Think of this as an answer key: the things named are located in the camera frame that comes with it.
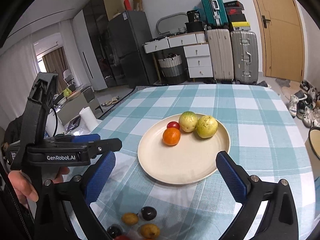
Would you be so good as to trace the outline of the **person's left hand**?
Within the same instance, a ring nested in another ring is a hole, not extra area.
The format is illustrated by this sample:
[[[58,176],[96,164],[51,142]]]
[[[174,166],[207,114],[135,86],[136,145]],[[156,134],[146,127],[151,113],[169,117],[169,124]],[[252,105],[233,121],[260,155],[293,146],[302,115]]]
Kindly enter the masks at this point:
[[[29,208],[28,200],[31,200],[32,202],[37,202],[39,200],[38,194],[33,185],[21,171],[10,171],[8,178],[16,192],[19,202],[25,208]]]

